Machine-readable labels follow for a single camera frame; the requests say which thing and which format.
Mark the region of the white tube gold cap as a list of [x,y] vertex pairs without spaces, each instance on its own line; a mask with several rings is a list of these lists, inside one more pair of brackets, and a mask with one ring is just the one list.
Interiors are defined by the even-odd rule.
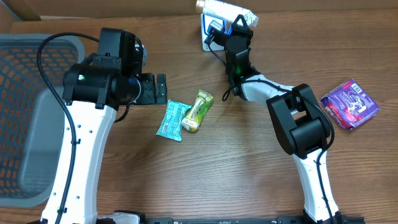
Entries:
[[250,27],[256,27],[259,22],[259,18],[249,9],[223,1],[197,0],[195,9],[199,14],[212,16],[228,22],[233,22],[239,15],[242,15],[246,24]]

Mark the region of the teal tissue packet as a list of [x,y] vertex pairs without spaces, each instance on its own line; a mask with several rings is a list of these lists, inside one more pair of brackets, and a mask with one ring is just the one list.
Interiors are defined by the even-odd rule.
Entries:
[[184,103],[168,100],[164,118],[156,132],[156,135],[163,136],[174,141],[182,141],[182,119],[190,110],[191,106]]

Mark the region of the green juice carton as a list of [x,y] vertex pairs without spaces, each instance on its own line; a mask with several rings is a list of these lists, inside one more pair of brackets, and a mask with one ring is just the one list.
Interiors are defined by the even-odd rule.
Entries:
[[182,126],[191,133],[197,132],[212,104],[213,96],[203,90],[199,90],[193,106],[182,119]]

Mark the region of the purple Carefree packet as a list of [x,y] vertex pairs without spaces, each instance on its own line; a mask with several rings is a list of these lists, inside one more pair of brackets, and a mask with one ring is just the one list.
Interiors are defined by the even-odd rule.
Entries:
[[343,129],[355,129],[375,116],[379,105],[350,79],[321,98],[320,103]]

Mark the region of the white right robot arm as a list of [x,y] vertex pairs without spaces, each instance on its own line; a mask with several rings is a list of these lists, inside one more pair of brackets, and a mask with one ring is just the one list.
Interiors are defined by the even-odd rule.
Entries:
[[223,46],[226,54],[222,62],[229,89],[222,100],[233,93],[267,107],[277,140],[298,169],[305,198],[305,222],[344,223],[333,199],[326,166],[326,152],[335,139],[333,125],[307,84],[286,86],[272,82],[251,65],[252,36],[242,15],[237,16],[229,32],[219,22],[210,22],[205,42]]

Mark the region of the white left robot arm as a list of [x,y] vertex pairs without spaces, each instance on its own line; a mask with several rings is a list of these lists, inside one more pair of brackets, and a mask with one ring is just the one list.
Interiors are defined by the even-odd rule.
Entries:
[[55,95],[65,114],[65,127],[41,223],[146,222],[144,214],[127,210],[99,215],[98,179],[119,108],[166,103],[166,77],[142,71],[146,50],[138,36],[104,28],[97,42],[97,52],[70,67],[63,76],[62,94]]

